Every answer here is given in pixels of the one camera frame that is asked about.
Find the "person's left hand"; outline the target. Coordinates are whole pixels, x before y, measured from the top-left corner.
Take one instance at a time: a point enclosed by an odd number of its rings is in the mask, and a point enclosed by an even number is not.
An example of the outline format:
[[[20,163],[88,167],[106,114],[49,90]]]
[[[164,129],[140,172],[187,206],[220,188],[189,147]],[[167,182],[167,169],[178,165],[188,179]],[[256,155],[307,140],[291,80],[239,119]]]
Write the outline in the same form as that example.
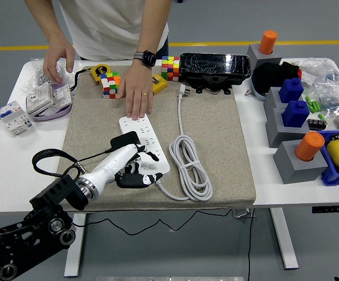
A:
[[[125,99],[126,116],[137,120],[153,110],[152,68],[140,60],[132,60],[131,66],[121,78],[117,99]]]

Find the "person's right hand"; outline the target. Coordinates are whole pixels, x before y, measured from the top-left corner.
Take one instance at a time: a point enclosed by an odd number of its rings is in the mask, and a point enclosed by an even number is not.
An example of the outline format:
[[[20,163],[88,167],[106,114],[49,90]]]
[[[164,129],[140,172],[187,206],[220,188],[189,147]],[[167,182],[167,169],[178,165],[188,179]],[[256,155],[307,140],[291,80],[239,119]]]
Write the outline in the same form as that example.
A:
[[[50,81],[58,84],[63,83],[57,70],[57,62],[60,59],[66,60],[66,71],[71,73],[74,67],[75,50],[67,39],[52,40],[44,56],[43,72]]]

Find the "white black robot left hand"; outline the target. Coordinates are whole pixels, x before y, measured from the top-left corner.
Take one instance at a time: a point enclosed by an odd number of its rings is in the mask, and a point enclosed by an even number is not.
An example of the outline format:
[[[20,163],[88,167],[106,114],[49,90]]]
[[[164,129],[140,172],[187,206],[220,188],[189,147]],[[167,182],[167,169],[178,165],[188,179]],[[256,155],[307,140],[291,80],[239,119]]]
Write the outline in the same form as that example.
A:
[[[94,170],[76,180],[76,184],[88,201],[95,201],[104,191],[108,183],[116,182],[123,189],[143,189],[163,177],[162,173],[140,174],[137,168],[133,172],[121,173],[121,169],[129,164],[139,164],[140,153],[149,155],[153,160],[159,158],[150,152],[145,145],[128,144],[110,153]]]

